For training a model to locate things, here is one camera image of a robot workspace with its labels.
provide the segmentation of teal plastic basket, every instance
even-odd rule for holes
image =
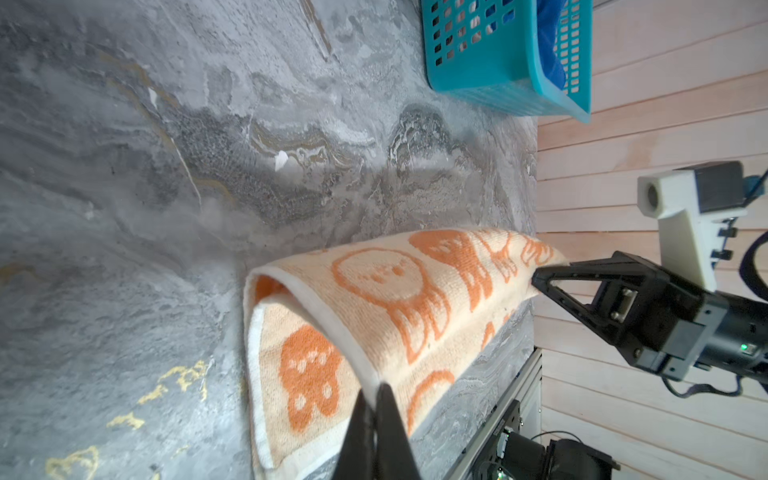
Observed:
[[[436,91],[513,115],[591,112],[592,0],[568,0],[555,54],[564,90],[544,76],[536,0],[422,0],[427,78]]]

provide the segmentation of robotic arm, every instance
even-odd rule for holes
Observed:
[[[533,284],[576,319],[615,346],[631,366],[659,375],[675,395],[709,392],[737,396],[742,377],[768,390],[768,303],[717,291],[713,268],[729,260],[733,224],[761,193],[760,179],[743,178],[738,161],[712,162],[640,177],[640,210],[658,219],[661,265],[629,253],[611,258],[542,267]],[[768,233],[747,251],[741,276],[768,300],[757,276],[754,254]],[[589,305],[558,288],[555,280],[601,283]],[[691,367],[713,367],[737,376],[735,392],[696,385],[686,393],[669,381]]]

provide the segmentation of towel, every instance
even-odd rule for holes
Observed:
[[[565,70],[554,52],[558,40],[558,23],[565,0],[538,0],[536,23],[538,30],[538,56],[545,77],[561,90],[565,86]]]
[[[284,258],[247,277],[254,469],[303,478],[342,444],[357,392],[391,385],[411,435],[521,302],[549,245],[422,230]]]

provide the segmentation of blue cloth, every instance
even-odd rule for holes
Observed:
[[[565,71],[554,52],[558,40],[560,13],[565,0],[537,0],[536,20],[538,28],[538,55],[544,75],[561,90],[565,86]]]

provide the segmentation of marble table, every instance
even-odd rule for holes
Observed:
[[[535,121],[431,91],[419,8],[0,2],[0,478],[251,478],[250,268],[534,231]],[[424,478],[532,348],[526,305],[414,434]]]

